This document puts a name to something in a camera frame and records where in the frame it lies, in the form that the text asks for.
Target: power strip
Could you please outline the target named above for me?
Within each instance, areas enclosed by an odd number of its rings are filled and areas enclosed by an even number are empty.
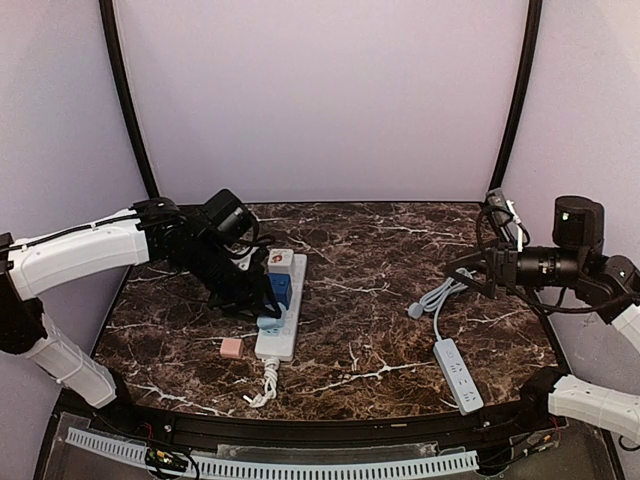
[[[447,379],[451,393],[460,408],[460,413],[467,415],[482,408],[484,402],[480,397],[480,392],[478,392],[476,384],[473,383],[471,374],[464,364],[455,342],[450,338],[438,340],[433,346],[433,353]]]
[[[291,278],[291,303],[281,328],[260,330],[256,342],[256,357],[277,358],[283,362],[293,360],[293,352],[298,334],[298,319],[300,318],[300,304],[302,302],[302,288],[307,271],[307,256],[295,254],[293,256],[294,272]]]

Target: blue cube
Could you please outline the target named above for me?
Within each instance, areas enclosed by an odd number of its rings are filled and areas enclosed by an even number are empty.
[[[270,273],[269,280],[271,280],[271,288],[276,296],[276,301],[283,304],[285,308],[289,308],[293,295],[291,276],[286,273]]]

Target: robotic arm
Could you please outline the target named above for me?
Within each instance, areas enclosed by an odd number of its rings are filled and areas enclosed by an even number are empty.
[[[251,229],[252,240],[243,240]],[[256,218],[229,190],[187,210],[155,198],[43,237],[14,242],[8,233],[0,235],[0,351],[35,361],[58,384],[103,408],[126,398],[126,387],[56,328],[38,295],[110,268],[168,260],[206,286],[209,307],[232,316],[278,318],[262,265],[270,241],[258,237]],[[237,245],[246,250],[231,250]],[[237,260],[247,255],[250,263],[242,269]]]
[[[487,215],[498,240],[484,244],[482,217]],[[529,247],[517,242],[517,215],[500,191],[490,192],[478,218],[478,248],[447,266],[447,274],[494,298],[506,288],[544,313],[597,312],[640,352],[640,272],[626,257],[607,257],[604,208],[587,198],[565,196],[555,202],[553,240],[557,247]],[[485,274],[479,283],[456,272],[460,267]],[[547,286],[575,292],[591,307],[570,309],[544,305],[516,287],[540,290]],[[520,389],[517,422],[531,426],[548,414],[575,418],[640,443],[640,397],[584,382],[559,368],[545,367]]]

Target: white wall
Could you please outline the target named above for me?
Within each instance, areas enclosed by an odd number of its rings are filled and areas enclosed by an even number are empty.
[[[639,32],[634,0],[544,4],[505,181],[536,243],[551,244],[555,197],[584,195],[605,206],[605,253],[640,266]],[[594,316],[553,323],[578,376],[640,394],[640,354],[613,327]],[[640,478],[635,463],[628,478]]]
[[[480,200],[526,0],[118,0],[164,195]]]
[[[0,232],[31,236],[111,214],[145,197],[119,110],[98,2],[0,2]],[[43,295],[90,349],[122,272]],[[0,353],[0,479],[33,476],[58,389]]]

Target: brown marble surface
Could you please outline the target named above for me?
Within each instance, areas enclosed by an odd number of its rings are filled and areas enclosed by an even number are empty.
[[[262,391],[253,355],[257,327],[202,303],[206,290],[165,263],[136,267],[96,358],[121,372],[134,400],[181,412],[243,418],[392,418],[457,410],[433,357],[431,318],[409,304],[442,281],[443,265],[474,243],[478,206],[463,203],[255,205],[262,233],[309,257],[293,362],[280,368],[277,399]],[[452,337],[486,405],[518,398],[536,369],[555,365],[537,317],[513,297],[451,298],[440,331]],[[245,358],[219,355],[243,338]]]

